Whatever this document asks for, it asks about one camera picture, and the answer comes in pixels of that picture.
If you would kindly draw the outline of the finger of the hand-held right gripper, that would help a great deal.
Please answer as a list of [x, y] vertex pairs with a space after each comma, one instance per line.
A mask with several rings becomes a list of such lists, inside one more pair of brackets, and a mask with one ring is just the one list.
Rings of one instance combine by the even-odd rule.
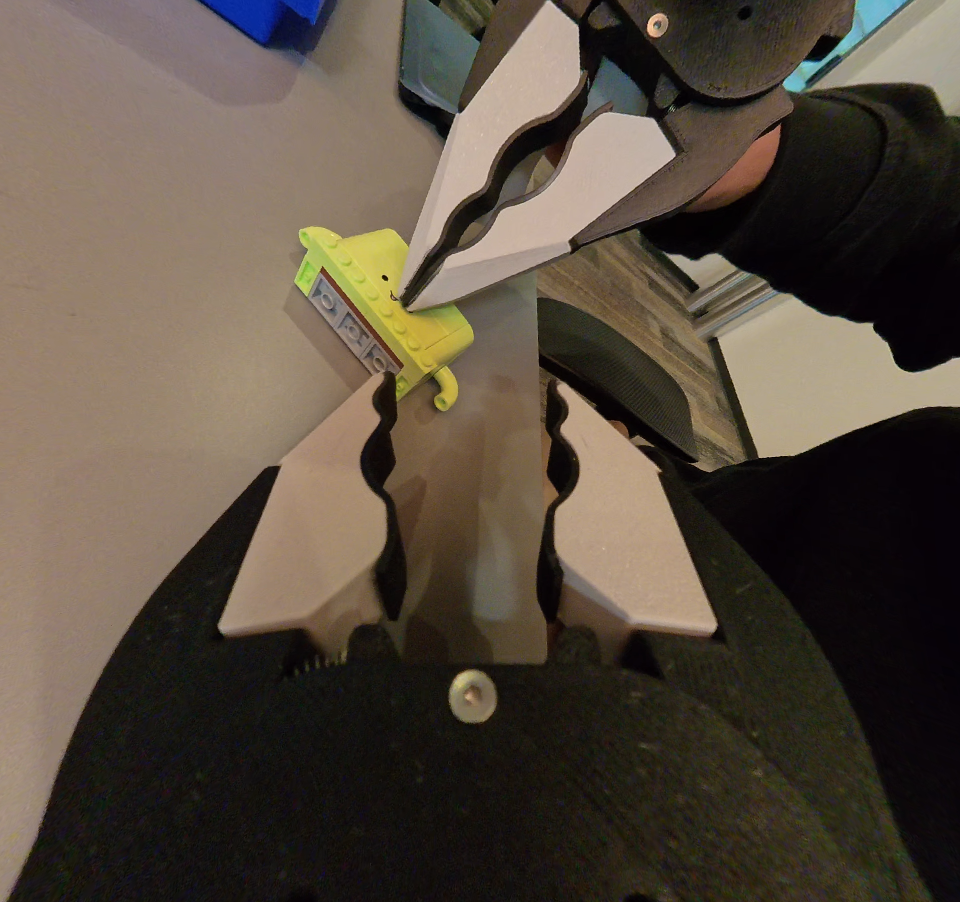
[[455, 117], [409, 252], [409, 310], [469, 296], [576, 248], [676, 214], [729, 171], [791, 111], [785, 91], [747, 104], [689, 103], [663, 128], [655, 119], [598, 111], [570, 138], [558, 169], [529, 197], [505, 202], [463, 248], [442, 250], [429, 272], [427, 242], [453, 236], [453, 215], [504, 164], [507, 136], [484, 139], [477, 117]]
[[498, 0], [414, 229], [405, 296], [468, 296], [577, 248], [580, 232], [560, 234], [564, 212], [546, 208], [546, 188], [458, 243], [524, 158], [575, 132], [589, 91], [580, 27], [593, 2]]

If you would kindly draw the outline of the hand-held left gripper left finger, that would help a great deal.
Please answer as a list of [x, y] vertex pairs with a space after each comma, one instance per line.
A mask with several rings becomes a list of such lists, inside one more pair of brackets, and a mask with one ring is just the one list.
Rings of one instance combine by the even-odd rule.
[[350, 637], [399, 619], [406, 560], [385, 482], [395, 376], [370, 378], [281, 462], [219, 621], [224, 636]]

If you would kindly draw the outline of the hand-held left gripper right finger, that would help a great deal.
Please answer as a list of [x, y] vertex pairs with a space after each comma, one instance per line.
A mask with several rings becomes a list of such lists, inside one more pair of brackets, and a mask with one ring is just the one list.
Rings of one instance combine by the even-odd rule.
[[711, 637], [718, 629], [661, 470], [566, 383], [547, 392], [550, 447], [536, 595], [548, 623], [601, 644], [634, 632]]

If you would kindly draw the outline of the lime brown brick figure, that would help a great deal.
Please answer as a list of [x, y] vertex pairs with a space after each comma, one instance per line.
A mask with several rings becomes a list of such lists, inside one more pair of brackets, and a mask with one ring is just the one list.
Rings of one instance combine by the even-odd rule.
[[402, 307], [402, 237], [384, 228], [342, 238], [321, 226], [298, 236], [305, 256], [295, 285], [366, 370], [392, 372], [398, 399], [432, 378], [436, 407], [449, 410], [459, 395], [450, 364], [473, 343], [474, 331], [455, 305], [416, 313]]

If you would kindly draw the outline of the person's right forearm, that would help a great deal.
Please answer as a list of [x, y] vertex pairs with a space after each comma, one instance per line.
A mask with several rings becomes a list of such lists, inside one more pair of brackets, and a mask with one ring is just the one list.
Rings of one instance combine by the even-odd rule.
[[957, 357], [958, 118], [916, 83], [792, 98], [758, 189], [644, 236], [689, 259], [718, 253], [821, 313], [870, 323], [904, 370]]

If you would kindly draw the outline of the person's right hand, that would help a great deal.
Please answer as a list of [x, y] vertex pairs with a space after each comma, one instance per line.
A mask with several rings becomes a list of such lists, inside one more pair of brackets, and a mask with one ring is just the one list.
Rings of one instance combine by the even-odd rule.
[[725, 208], [758, 189], [778, 154], [782, 126], [777, 125], [754, 141], [724, 176], [687, 206], [685, 213], [703, 213]]

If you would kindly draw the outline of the dark grey flat panel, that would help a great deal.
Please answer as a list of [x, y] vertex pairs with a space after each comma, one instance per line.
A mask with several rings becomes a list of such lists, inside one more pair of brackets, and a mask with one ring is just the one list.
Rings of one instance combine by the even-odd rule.
[[429, 0], [404, 0], [398, 94], [445, 137], [479, 40]]

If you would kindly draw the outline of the black mesh chair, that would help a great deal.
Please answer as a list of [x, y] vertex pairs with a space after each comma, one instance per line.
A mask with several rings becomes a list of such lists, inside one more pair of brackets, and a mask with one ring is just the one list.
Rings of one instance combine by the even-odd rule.
[[632, 435], [699, 461], [688, 397], [665, 369], [603, 320], [549, 297], [536, 304], [542, 368]]

